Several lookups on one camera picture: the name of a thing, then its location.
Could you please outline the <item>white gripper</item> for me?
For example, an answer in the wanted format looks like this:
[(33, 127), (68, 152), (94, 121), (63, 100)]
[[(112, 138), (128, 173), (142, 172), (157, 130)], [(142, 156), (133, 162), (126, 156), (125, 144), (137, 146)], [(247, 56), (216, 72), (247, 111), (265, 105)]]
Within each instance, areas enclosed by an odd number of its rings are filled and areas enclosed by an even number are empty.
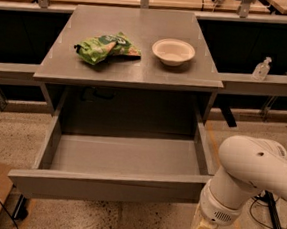
[(231, 225), (242, 211), (242, 190), (235, 183), (218, 183), (209, 180), (201, 191), (199, 205), (191, 222), (191, 229), (218, 229)]

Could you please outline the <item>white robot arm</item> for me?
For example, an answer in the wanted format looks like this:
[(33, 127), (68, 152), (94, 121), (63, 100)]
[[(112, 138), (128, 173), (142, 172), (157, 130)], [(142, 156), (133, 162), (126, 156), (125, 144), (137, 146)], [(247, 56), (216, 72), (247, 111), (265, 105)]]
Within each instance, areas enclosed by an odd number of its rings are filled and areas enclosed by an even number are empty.
[(247, 200), (264, 190), (287, 201), (287, 151), (277, 141), (231, 136), (218, 156), (220, 167), (201, 190), (191, 229), (231, 225)]

